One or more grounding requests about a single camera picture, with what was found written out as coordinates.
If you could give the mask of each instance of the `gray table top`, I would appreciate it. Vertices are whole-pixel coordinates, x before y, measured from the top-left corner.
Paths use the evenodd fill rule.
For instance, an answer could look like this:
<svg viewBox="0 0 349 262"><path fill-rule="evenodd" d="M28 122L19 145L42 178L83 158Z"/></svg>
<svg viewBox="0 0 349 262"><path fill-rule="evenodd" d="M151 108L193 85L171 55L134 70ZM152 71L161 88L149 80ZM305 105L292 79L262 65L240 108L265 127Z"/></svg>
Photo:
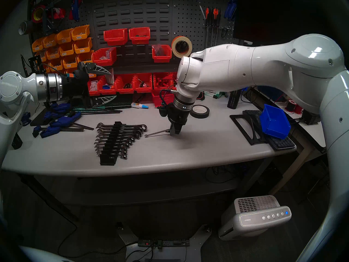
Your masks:
<svg viewBox="0 0 349 262"><path fill-rule="evenodd" d="M249 161L285 154L296 149L274 151L269 144L250 146L229 115L241 114L243 110L256 110L248 103L238 104L237 109L227 108L228 99L206 97L197 101L210 109L205 119L189 115L187 124L179 135L169 134L136 140L128 150L128 159L117 160L114 166L101 166L95 153L96 129L84 132L61 132L42 139L32 136L33 127L25 126L19 131L23 145L8 151L2 169L22 174L52 176L117 176L157 173L173 170L209 167ZM113 124L146 124L148 131L168 129L167 117L161 117L152 103L149 109L125 109L116 115L85 115L77 123L96 127L99 122ZM246 122L240 122L246 129Z"/></svg>

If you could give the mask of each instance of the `table leg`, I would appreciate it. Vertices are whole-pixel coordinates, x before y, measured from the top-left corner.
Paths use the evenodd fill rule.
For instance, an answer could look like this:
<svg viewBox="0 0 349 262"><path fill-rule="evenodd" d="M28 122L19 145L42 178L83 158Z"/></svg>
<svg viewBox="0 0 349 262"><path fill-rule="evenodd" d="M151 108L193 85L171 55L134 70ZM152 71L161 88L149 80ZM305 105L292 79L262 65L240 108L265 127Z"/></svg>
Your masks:
<svg viewBox="0 0 349 262"><path fill-rule="evenodd" d="M269 166L274 157L268 157L262 160L256 161L255 165L253 165L247 174L244 176L238 189L236 190L238 195L244 195L252 185L257 181L260 175L264 172L264 170Z"/></svg>
<svg viewBox="0 0 349 262"><path fill-rule="evenodd" d="M290 179L294 174L302 167L309 155L313 152L314 147L308 146L305 147L296 160L290 165L286 172L282 175L282 179L269 191L269 194L274 195L277 193Z"/></svg>
<svg viewBox="0 0 349 262"><path fill-rule="evenodd" d="M61 202L59 202L49 191L47 191L33 175L18 174L21 181L35 192L50 208L62 215L71 222L79 221L79 218L70 212Z"/></svg>

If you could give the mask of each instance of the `black stand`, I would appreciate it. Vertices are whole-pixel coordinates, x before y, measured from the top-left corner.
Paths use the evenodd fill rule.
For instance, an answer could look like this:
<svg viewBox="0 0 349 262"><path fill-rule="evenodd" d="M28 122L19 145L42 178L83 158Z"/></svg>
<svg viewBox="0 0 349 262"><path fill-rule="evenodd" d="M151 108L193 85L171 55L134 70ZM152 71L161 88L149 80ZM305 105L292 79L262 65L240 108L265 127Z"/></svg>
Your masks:
<svg viewBox="0 0 349 262"><path fill-rule="evenodd" d="M70 212L61 202L59 202L51 193L49 193L33 175L18 174L21 181L35 192L44 202L54 211L62 215L71 222L79 221L79 218Z"/></svg>

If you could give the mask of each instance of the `black tape roll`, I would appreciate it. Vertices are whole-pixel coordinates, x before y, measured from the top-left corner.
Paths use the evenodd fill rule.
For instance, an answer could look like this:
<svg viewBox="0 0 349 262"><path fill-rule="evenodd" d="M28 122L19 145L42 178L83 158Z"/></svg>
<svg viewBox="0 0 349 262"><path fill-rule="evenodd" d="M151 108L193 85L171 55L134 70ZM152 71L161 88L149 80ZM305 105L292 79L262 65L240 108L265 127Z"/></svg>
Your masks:
<svg viewBox="0 0 349 262"><path fill-rule="evenodd" d="M210 109L204 105L194 105L190 111L190 115L195 118L203 119L208 117Z"/></svg>

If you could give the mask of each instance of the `screwdriver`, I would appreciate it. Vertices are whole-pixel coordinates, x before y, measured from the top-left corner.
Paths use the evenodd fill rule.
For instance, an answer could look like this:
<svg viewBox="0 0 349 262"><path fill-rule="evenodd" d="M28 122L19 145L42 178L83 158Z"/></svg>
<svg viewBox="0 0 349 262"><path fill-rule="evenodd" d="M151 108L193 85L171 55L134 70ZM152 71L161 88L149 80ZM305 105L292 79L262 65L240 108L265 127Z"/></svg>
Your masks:
<svg viewBox="0 0 349 262"><path fill-rule="evenodd" d="M211 23L213 24L213 26L217 26L217 15L218 15L218 10L217 8L214 8L212 10L212 16L211 16ZM212 26L212 34L211 34L211 45L210 47L212 47L212 38L213 38L213 26Z"/></svg>
<svg viewBox="0 0 349 262"><path fill-rule="evenodd" d="M206 8L205 11L205 26L206 26L206 42L205 42L205 48L207 48L207 41L208 41L208 28L211 26L211 9L209 7Z"/></svg>
<svg viewBox="0 0 349 262"><path fill-rule="evenodd" d="M216 20L217 33L216 33L215 46L217 45L217 38L218 38L218 27L219 27L219 22L220 22L220 20L221 20L221 10L220 10L220 9L218 9L217 20Z"/></svg>

